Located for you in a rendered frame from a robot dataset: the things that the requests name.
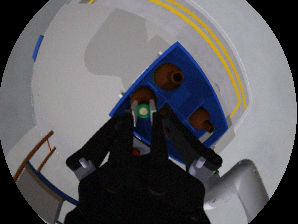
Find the brown glass bottle with red label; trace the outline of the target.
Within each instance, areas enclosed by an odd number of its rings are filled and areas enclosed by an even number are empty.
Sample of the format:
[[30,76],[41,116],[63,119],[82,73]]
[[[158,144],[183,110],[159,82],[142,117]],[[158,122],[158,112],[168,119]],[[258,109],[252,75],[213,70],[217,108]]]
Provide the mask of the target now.
[[140,150],[138,150],[137,148],[133,148],[133,154],[140,155]]

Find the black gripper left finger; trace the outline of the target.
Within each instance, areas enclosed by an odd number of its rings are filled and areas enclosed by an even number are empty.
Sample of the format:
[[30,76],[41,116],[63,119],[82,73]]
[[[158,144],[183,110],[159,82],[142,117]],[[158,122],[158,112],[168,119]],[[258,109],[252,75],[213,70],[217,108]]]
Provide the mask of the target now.
[[124,117],[112,116],[81,149],[67,158],[66,165],[79,181],[99,168],[110,151],[102,171],[101,185],[110,193],[122,192],[125,187],[127,153],[133,154],[137,107],[138,101],[134,100],[132,109],[124,109]]

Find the dark blue crate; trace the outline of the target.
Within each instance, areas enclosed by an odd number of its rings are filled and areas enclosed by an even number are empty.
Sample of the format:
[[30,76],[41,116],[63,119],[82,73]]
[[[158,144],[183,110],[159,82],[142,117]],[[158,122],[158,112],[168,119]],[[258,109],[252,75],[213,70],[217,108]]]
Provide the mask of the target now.
[[[160,66],[161,64],[164,64],[164,63],[175,64],[176,66],[178,66],[180,68],[180,70],[184,74],[184,81],[179,86],[179,88],[175,89],[174,91],[162,90],[161,88],[156,86],[155,83],[153,82],[153,79],[152,79],[153,71],[158,66]],[[146,80],[146,79],[148,79],[148,80]],[[123,109],[131,108],[130,98],[131,98],[131,95],[134,92],[134,90],[138,87],[137,85],[138,86],[148,85],[149,87],[151,87],[157,96],[158,110],[167,102],[172,107],[172,109],[175,112],[175,114],[177,115],[178,119],[181,122],[183,122],[184,125],[188,129],[190,129],[190,131],[198,139],[201,138],[207,131],[205,129],[198,130],[198,129],[194,128],[192,125],[189,124],[190,122],[187,120],[187,118],[200,105],[203,108],[205,108],[210,114],[210,123],[212,123],[215,126],[213,134],[202,143],[207,148],[212,146],[228,130],[228,125],[226,122],[226,118],[225,118],[223,109],[221,107],[221,104],[218,100],[218,97],[217,97],[212,85],[210,84],[208,78],[206,77],[206,75],[204,74],[204,72],[202,71],[200,66],[197,64],[197,62],[194,60],[194,58],[189,54],[189,52],[178,41],[176,43],[174,43],[170,48],[168,48],[162,55],[160,55],[139,76],[139,78],[131,85],[131,87],[126,91],[126,93],[122,96],[122,98],[118,101],[118,103],[112,109],[112,111],[109,114],[110,117],[112,117],[114,115],[120,115],[120,117],[123,117],[124,116]],[[140,118],[139,116],[137,117],[136,127],[134,127],[134,135],[136,135],[141,140],[143,140],[144,142],[146,142],[150,145],[150,143],[151,143],[150,115],[147,118]],[[168,148],[168,156],[171,157],[172,159],[186,165],[184,163],[183,159],[181,158],[181,156],[179,155],[179,153],[178,153],[176,147],[174,146],[174,144],[172,143],[172,141],[166,138],[165,133],[164,133],[164,135],[165,135],[165,141],[167,143],[167,148]]]

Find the brown bottle with blue label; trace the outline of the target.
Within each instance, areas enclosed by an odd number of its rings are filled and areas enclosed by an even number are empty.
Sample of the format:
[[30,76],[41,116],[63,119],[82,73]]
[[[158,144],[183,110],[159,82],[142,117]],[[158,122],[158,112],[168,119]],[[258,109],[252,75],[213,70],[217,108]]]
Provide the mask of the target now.
[[131,95],[130,106],[134,100],[138,101],[138,107],[136,109],[137,115],[140,118],[147,118],[150,115],[150,102],[153,99],[155,107],[157,107],[157,96],[151,87],[141,85]]

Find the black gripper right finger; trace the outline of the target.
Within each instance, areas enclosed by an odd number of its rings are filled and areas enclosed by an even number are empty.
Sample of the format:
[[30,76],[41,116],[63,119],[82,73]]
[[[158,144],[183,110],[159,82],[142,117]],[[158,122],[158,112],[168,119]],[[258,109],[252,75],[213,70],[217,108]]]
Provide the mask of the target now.
[[152,135],[148,176],[149,191],[156,196],[162,196],[172,186],[172,174],[163,127],[189,168],[189,173],[205,185],[211,175],[221,166],[222,158],[205,147],[174,114],[161,115],[158,108],[155,107],[154,100],[150,100],[150,106]]

